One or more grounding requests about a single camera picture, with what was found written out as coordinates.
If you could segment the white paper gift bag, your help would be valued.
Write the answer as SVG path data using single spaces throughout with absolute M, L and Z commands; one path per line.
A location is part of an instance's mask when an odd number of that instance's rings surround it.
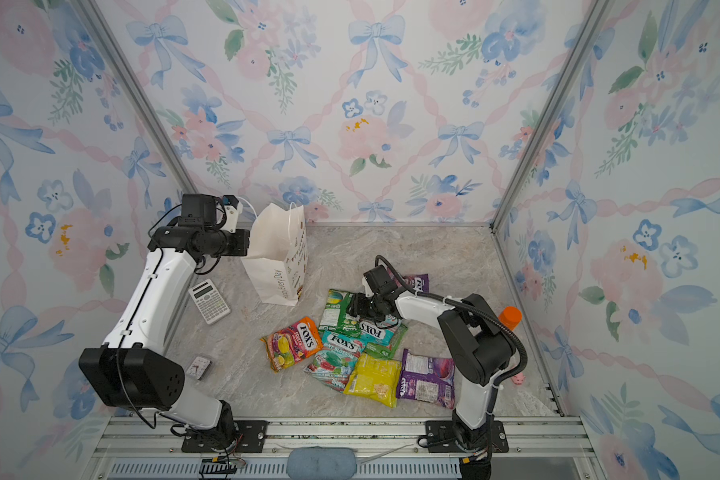
M 307 239 L 303 206 L 268 205 L 254 220 L 242 265 L 266 304 L 295 306 L 306 279 Z

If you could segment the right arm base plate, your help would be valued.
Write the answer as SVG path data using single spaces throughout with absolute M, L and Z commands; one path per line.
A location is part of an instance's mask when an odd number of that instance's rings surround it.
M 430 453 L 477 454 L 507 453 L 509 444 L 503 424 L 489 417 L 477 429 L 469 429 L 461 420 L 425 422 L 425 434 L 417 439 L 421 448 Z

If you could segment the purple pink Fox's candy bag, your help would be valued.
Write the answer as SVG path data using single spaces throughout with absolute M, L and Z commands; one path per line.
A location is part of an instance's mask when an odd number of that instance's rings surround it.
M 430 292 L 430 278 L 428 274 L 402 275 L 401 278 L 417 292 Z

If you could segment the purple snack bag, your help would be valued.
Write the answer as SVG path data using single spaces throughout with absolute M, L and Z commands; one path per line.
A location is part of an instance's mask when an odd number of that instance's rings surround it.
M 402 370 L 396 395 L 453 410 L 455 398 L 455 362 L 451 358 L 429 357 L 403 351 Z

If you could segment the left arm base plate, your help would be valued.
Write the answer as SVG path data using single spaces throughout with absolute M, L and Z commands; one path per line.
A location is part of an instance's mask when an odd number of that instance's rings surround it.
M 230 426 L 183 435 L 182 453 L 261 453 L 269 423 L 265 420 L 236 420 Z

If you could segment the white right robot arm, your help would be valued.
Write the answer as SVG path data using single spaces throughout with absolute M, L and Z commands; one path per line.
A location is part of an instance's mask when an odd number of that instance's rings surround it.
M 454 441 L 466 452 L 488 451 L 500 386 L 528 364 L 519 337 L 482 296 L 454 299 L 417 291 L 393 267 L 376 265 L 366 271 L 363 288 L 361 315 L 413 320 L 440 330 L 461 376 L 452 416 Z

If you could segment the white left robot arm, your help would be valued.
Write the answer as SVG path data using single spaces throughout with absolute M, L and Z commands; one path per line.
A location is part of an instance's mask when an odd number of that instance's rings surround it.
M 187 384 L 166 357 L 176 311 L 201 260 L 243 257 L 249 233 L 166 226 L 153 232 L 142 276 L 125 311 L 101 346 L 82 351 L 78 365 L 102 402 L 135 413 L 153 410 L 215 450 L 240 437 L 230 405 Z

